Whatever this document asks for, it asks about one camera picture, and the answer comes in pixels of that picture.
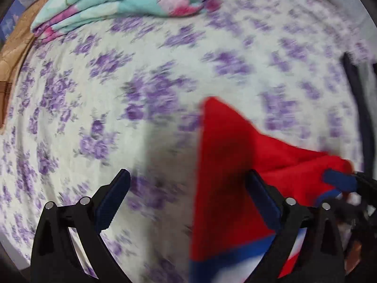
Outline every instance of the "red fabric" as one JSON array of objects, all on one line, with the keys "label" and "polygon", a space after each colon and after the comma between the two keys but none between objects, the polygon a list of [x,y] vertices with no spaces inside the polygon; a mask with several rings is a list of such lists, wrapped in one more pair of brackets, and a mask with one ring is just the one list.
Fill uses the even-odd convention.
[{"label": "red fabric", "polygon": [[[253,125],[216,98],[204,104],[203,133],[193,226],[193,261],[200,262],[271,235],[244,186],[253,168],[283,196],[302,205],[334,189],[321,180],[332,168],[351,173],[351,163],[288,145],[260,134]],[[282,274],[294,265],[285,265]]]}]

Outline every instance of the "blue gripper pad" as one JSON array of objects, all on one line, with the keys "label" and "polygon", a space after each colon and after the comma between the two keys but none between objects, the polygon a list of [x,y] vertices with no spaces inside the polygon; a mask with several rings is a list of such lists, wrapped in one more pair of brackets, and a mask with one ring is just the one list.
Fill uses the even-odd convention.
[{"label": "blue gripper pad", "polygon": [[127,170],[124,170],[122,174],[117,176],[115,182],[111,183],[109,191],[96,209],[95,230],[98,234],[110,226],[111,221],[130,187],[130,173]]},{"label": "blue gripper pad", "polygon": [[265,186],[269,185],[263,184],[262,182],[263,181],[251,172],[246,178],[246,190],[251,196],[268,228],[278,232],[281,228],[280,219],[282,213],[266,190]]},{"label": "blue gripper pad", "polygon": [[327,184],[333,185],[342,192],[357,191],[357,181],[354,175],[348,175],[339,171],[327,169],[322,174],[322,180]]}]

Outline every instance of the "black fabric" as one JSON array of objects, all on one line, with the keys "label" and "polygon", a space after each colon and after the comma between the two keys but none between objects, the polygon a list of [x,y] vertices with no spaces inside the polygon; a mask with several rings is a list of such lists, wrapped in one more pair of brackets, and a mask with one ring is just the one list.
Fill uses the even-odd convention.
[{"label": "black fabric", "polygon": [[372,178],[374,172],[375,137],[371,115],[366,106],[363,86],[361,85],[357,67],[352,64],[348,53],[343,55],[341,61],[359,111],[359,131],[363,146],[364,173],[367,177]]}]

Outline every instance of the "floral bed sheet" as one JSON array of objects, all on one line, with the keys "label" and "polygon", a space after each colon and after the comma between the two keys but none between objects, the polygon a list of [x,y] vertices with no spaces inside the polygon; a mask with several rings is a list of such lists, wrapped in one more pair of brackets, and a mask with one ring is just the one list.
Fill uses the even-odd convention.
[{"label": "floral bed sheet", "polygon": [[369,57],[325,0],[224,0],[214,13],[106,20],[33,45],[1,138],[1,231],[30,260],[47,201],[76,203],[125,168],[131,189],[105,243],[134,283],[187,282],[200,103],[218,96],[261,132],[362,169],[345,50]]}]

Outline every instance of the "floral blanket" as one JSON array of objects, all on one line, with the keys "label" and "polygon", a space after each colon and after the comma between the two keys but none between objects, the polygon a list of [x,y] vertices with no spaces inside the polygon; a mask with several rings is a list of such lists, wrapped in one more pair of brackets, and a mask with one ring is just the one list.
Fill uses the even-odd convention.
[{"label": "floral blanket", "polygon": [[262,133],[360,170],[345,50],[368,58],[325,0],[223,0],[213,13],[104,20],[35,44],[1,138],[1,231],[30,260],[47,201],[76,203],[125,168],[131,189],[105,243],[134,283],[188,282],[203,99],[218,96]]},{"label": "floral blanket", "polygon": [[205,4],[208,0],[49,0],[31,31],[46,43],[93,21],[119,15],[184,17],[196,14]]}]

